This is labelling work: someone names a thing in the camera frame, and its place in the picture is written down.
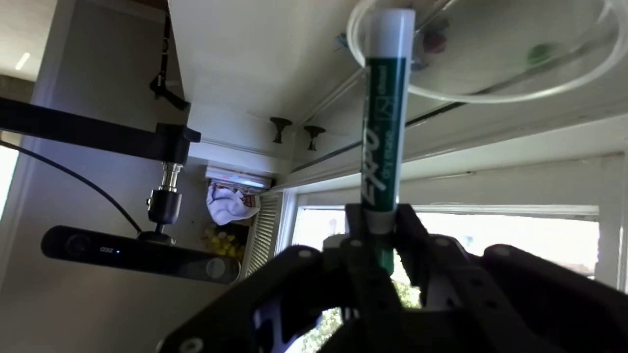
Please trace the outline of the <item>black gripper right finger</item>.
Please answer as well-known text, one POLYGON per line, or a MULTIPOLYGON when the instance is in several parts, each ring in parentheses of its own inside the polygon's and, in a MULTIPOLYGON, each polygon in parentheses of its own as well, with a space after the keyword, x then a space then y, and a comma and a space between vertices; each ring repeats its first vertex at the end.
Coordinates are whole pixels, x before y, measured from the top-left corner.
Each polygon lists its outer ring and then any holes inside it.
POLYGON ((628 353, 628 296, 513 245, 481 257, 430 233, 409 204, 395 216, 393 245, 423 306, 468 353, 628 353))

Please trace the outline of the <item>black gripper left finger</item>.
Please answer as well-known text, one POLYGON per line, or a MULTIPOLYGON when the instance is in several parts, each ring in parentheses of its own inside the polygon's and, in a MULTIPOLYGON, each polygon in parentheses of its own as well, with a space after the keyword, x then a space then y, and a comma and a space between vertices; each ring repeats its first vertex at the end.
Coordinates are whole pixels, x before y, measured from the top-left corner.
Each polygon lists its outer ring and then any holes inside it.
POLYGON ((401 302, 360 208, 352 206, 348 216, 348 237, 326 251, 287 247, 167 333, 158 353, 285 353, 328 308, 348 308, 350 320, 322 353, 391 349, 401 302))

